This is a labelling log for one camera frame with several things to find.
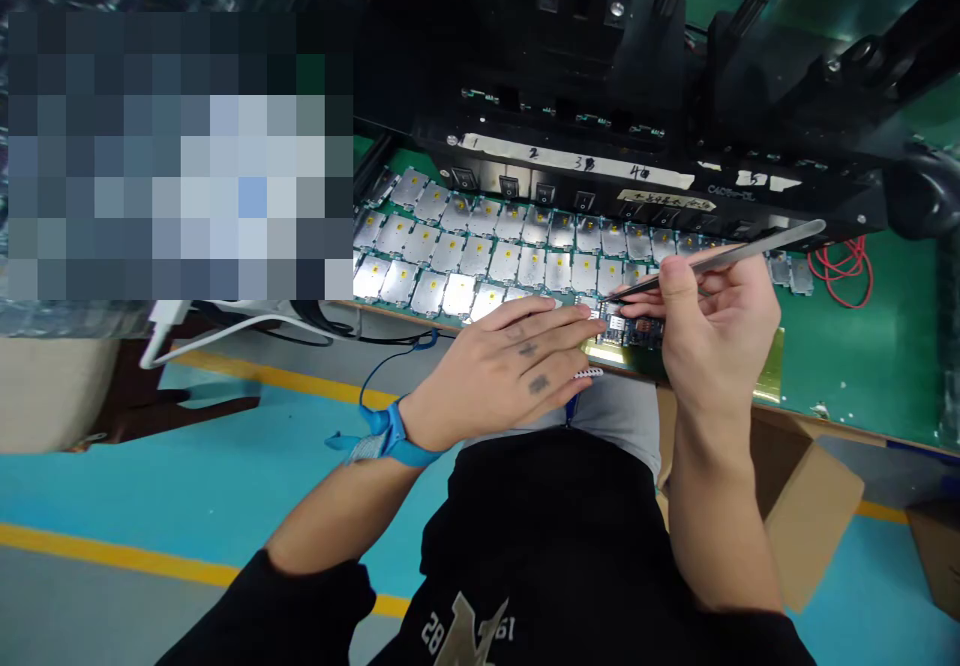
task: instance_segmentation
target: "sleeve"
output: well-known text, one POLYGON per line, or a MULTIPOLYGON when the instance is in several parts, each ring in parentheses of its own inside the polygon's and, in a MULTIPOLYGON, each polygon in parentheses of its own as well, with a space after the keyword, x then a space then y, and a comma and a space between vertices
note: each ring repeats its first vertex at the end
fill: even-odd
POLYGON ((287 576, 261 550, 158 666, 346 666, 353 630, 375 600, 367 569, 356 561, 318 574, 287 576))
POLYGON ((739 664, 816 666, 789 617, 769 611, 737 611, 706 616, 712 642, 739 664))

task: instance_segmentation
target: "blue floor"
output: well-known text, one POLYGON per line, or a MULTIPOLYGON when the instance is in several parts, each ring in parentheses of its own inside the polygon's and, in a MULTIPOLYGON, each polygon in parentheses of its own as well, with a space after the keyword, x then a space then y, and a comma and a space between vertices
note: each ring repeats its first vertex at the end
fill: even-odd
MULTIPOLYGON (((340 460, 323 440, 361 434, 357 407, 170 365, 164 386, 259 408, 83 455, 0 457, 0 522, 242 566, 340 460)), ((212 401, 195 401, 201 406, 212 401)), ((420 531, 443 501, 447 454, 365 557, 374 589, 409 598, 420 531)), ((820 664, 960 663, 960 624, 931 602, 907 526, 856 517, 807 609, 794 617, 820 664)))

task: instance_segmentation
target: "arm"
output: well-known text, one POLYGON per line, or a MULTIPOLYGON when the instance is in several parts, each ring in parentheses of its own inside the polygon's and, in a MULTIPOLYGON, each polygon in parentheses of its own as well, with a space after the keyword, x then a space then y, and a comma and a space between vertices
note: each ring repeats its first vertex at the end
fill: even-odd
MULTIPOLYGON (((553 306, 549 298, 518 299, 464 329, 436 370, 400 403, 410 441, 444 451, 534 421, 590 386, 590 379, 571 379, 587 367, 579 344, 603 323, 588 321, 585 306, 553 306)), ((310 574, 359 559, 390 525, 419 474, 390 458, 336 469, 277 529, 267 543, 270 560, 284 573, 310 574)))
POLYGON ((670 541, 708 610, 783 611, 757 507, 750 407, 780 309, 766 265, 747 259, 697 277, 664 260, 659 292, 631 297, 627 316, 666 318, 664 364, 677 394, 670 541))

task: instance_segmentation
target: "circuit board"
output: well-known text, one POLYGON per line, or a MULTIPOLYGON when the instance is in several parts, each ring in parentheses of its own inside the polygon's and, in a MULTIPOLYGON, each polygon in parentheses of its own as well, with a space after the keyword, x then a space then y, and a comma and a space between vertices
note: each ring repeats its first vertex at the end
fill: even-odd
MULTIPOLYGON (((413 168, 400 175, 385 170, 377 186, 354 228, 355 300, 447 326, 473 323, 501 303, 531 295, 587 303, 609 328, 593 352, 585 350, 613 362, 624 362, 625 349, 659 350, 663 322, 625 319, 597 297, 657 273, 668 255, 727 243, 448 191, 413 168)), ((793 266, 788 254, 777 252, 768 265, 774 283, 799 281, 784 277, 793 266)), ((807 289, 803 284, 798 292, 807 289)))

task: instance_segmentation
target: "person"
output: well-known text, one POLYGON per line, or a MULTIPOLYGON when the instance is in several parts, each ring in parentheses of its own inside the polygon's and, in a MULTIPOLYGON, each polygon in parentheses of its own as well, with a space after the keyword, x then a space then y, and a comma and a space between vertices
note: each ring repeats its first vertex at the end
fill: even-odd
MULTIPOLYGON (((754 494, 752 392, 780 319, 766 264, 698 278, 673 256, 659 290, 627 300, 624 316, 665 319, 678 404, 669 534, 648 436, 568 428, 557 411, 591 386, 572 377, 603 322, 549 298, 505 303, 400 401, 412 443, 466 445, 423 532, 425 580, 373 664, 813 663, 754 494)), ((584 404, 616 380, 598 378, 584 404)), ((420 472, 390 457, 335 469, 160 663, 347 663, 375 600, 358 559, 420 472)))

